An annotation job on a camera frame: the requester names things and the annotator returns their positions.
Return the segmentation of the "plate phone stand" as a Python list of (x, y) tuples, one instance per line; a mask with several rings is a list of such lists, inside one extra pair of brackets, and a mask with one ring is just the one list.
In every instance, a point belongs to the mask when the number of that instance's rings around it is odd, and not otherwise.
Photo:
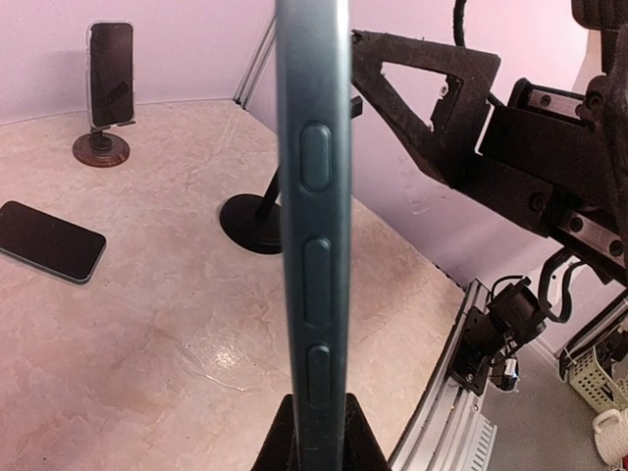
[(131, 155), (130, 145), (120, 136), (108, 132), (112, 126), (89, 126), (89, 133), (73, 143), (74, 157), (93, 168), (112, 168), (124, 164)]

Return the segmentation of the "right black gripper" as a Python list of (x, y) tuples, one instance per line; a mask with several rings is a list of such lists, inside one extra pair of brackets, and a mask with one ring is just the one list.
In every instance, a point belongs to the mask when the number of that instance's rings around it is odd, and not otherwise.
[(627, 4), (571, 8), (602, 37), (584, 94), (523, 78), (501, 104), (498, 55), (366, 30), (352, 33), (352, 84), (423, 174), (626, 284)]

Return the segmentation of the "dark teal phone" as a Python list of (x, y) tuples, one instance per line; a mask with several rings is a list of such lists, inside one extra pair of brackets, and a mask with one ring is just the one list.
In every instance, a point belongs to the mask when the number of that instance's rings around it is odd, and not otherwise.
[(339, 470), (351, 235), (351, 40), (344, 1), (280, 1), (282, 245), (297, 462)]

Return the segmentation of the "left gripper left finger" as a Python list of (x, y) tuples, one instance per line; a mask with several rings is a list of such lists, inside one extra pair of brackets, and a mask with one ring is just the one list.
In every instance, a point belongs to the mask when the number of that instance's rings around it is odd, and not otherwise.
[(298, 469), (293, 396), (286, 394), (251, 471), (295, 471)]

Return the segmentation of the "black clamp phone stand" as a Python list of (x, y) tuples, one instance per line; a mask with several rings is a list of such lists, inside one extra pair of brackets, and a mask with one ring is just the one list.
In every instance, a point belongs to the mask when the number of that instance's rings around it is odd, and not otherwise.
[(223, 204), (219, 222), (240, 247), (260, 254), (289, 253), (308, 244), (345, 253), (350, 237), (350, 120), (362, 100), (280, 116), (280, 163), (262, 195), (240, 193)]

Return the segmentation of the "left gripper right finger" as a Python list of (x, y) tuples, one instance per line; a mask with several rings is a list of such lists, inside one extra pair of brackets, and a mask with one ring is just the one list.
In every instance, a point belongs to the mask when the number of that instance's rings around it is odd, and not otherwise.
[(389, 471), (384, 456), (365, 414), (353, 393), (345, 395), (344, 471)]

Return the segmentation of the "clear case phone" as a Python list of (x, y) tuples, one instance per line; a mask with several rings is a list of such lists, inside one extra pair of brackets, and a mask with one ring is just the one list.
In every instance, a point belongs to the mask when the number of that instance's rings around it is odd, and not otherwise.
[(98, 22), (88, 29), (88, 108), (94, 129), (134, 119), (133, 34), (129, 22)]

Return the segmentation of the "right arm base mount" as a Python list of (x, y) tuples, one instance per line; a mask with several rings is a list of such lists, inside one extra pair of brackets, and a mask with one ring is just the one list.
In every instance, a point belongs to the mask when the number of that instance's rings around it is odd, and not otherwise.
[(546, 328), (546, 314), (527, 278), (509, 277), (487, 304), (470, 308), (447, 371), (467, 391), (481, 396), (487, 384), (512, 392), (519, 380), (517, 352)]

